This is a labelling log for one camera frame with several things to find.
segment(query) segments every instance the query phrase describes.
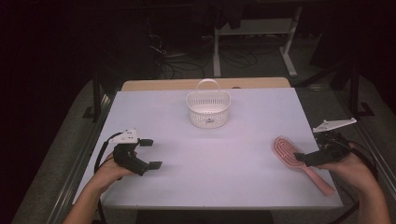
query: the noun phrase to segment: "white metal frame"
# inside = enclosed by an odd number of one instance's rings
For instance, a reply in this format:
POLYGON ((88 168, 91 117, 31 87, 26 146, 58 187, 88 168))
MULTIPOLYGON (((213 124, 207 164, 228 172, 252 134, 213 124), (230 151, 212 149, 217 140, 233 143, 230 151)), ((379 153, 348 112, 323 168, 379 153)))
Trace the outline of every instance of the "white metal frame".
POLYGON ((215 28, 215 49, 213 54, 214 76, 221 77, 219 61, 219 36, 220 35, 264 35, 264 34, 287 34, 287 41, 279 48, 286 68, 291 77, 296 77, 297 72, 289 56, 291 42, 294 38, 302 7, 297 7, 293 18, 286 19, 264 19, 264 20, 242 20, 239 29, 232 30, 228 24, 221 29, 215 28))

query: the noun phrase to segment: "plastic basket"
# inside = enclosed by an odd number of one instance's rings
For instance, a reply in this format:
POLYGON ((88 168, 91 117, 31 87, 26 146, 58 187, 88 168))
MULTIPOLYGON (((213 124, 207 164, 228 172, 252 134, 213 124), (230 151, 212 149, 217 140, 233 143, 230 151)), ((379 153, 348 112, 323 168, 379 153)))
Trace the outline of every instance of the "plastic basket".
POLYGON ((228 119, 231 97, 227 91, 220 89, 219 83, 210 78, 200 81, 195 91, 187 95, 187 106, 190 109, 191 122, 204 129, 214 129, 222 126, 228 119), (199 91, 205 82, 216 83, 215 91, 199 91))

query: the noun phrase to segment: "pink hairbrush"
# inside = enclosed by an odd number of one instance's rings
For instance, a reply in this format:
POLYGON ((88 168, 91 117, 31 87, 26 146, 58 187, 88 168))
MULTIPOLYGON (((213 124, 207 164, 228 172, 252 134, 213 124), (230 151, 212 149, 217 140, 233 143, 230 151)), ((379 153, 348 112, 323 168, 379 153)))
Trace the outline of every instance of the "pink hairbrush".
POLYGON ((274 141, 273 151, 285 165, 289 166, 289 168, 304 170, 324 195, 330 196, 335 192, 334 188, 315 173, 314 170, 307 167, 302 161, 297 161, 295 159, 294 153, 300 152, 300 150, 295 147, 287 137, 279 136, 274 141))

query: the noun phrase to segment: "white tabletop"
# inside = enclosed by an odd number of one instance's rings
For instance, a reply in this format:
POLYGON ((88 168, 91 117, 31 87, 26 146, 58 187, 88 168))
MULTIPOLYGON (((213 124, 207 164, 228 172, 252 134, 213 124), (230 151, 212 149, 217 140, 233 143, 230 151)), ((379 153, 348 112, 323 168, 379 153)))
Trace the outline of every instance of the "white tabletop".
MULTIPOLYGON (((324 196, 300 170, 286 167, 272 143, 287 136, 303 152, 318 150, 293 88, 226 90, 230 117, 217 129, 192 125, 191 91, 118 92, 77 196, 93 174, 102 144, 114 133, 136 128, 152 147, 137 147, 159 170, 125 176, 103 194, 102 204, 128 208, 285 209, 342 206, 338 192, 324 196)), ((115 144, 109 144, 105 156, 115 144)), ((331 186, 329 172, 315 169, 331 186)))

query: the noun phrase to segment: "human hand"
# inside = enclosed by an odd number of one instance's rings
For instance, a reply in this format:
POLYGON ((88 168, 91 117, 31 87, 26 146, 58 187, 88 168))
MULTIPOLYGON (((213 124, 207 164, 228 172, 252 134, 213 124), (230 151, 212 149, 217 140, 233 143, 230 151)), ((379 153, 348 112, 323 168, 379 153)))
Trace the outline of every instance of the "human hand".
POLYGON ((110 153, 106 157, 105 162, 91 178, 89 184, 96 186, 101 192, 105 192, 116 180, 125 175, 133 174, 133 172, 116 164, 114 162, 113 153, 110 153))
POLYGON ((336 173, 357 191, 366 191, 377 187, 377 182, 370 169, 353 153, 349 153, 339 162, 330 162, 317 167, 336 173))

